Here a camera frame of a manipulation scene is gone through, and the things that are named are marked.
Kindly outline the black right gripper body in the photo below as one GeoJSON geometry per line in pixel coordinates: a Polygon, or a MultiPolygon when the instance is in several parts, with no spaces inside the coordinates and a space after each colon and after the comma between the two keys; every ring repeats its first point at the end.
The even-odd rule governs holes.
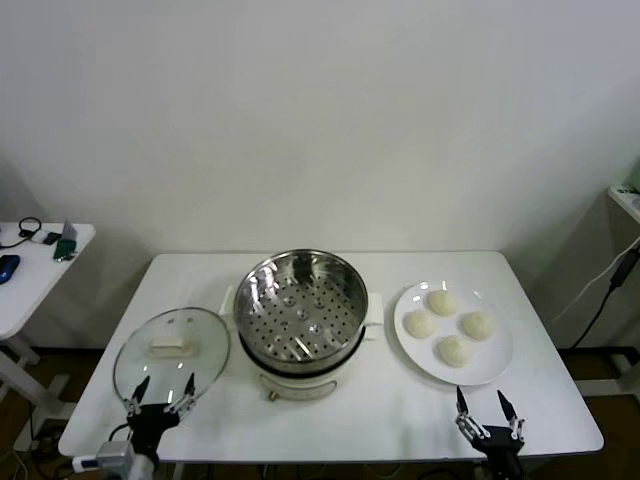
{"type": "Polygon", "coordinates": [[[486,456],[486,465],[493,479],[524,479],[518,458],[524,442],[513,438],[508,427],[484,425],[484,432],[474,439],[474,449],[486,456]]]}

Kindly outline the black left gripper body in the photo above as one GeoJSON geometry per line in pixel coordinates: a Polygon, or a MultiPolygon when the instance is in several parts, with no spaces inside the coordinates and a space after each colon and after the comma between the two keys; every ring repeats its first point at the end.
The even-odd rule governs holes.
{"type": "Polygon", "coordinates": [[[138,413],[127,415],[127,424],[132,431],[131,443],[137,455],[147,457],[155,468],[160,460],[158,446],[165,431],[179,425],[180,416],[164,404],[140,407],[138,413]]]}

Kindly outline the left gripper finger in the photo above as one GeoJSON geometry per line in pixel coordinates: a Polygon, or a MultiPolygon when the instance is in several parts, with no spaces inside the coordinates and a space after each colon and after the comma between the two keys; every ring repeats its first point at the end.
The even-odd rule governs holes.
{"type": "Polygon", "coordinates": [[[147,375],[144,380],[136,386],[131,397],[124,401],[128,416],[138,415],[141,412],[141,402],[144,398],[149,382],[150,376],[147,375]]]}
{"type": "Polygon", "coordinates": [[[185,416],[195,404],[195,373],[192,372],[186,383],[182,396],[171,403],[166,411],[178,416],[185,416]]]}

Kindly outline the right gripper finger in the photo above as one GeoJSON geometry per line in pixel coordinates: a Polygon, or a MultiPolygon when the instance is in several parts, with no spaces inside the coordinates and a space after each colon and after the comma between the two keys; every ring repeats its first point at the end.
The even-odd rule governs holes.
{"type": "Polygon", "coordinates": [[[455,423],[468,441],[489,439],[489,432],[471,416],[466,399],[459,386],[456,387],[456,408],[457,417],[455,423]]]}
{"type": "Polygon", "coordinates": [[[512,438],[514,440],[523,441],[524,440],[523,430],[524,430],[525,419],[520,418],[517,415],[515,407],[507,399],[507,397],[503,394],[501,390],[497,391],[497,395],[499,398],[502,411],[509,424],[512,438]]]}

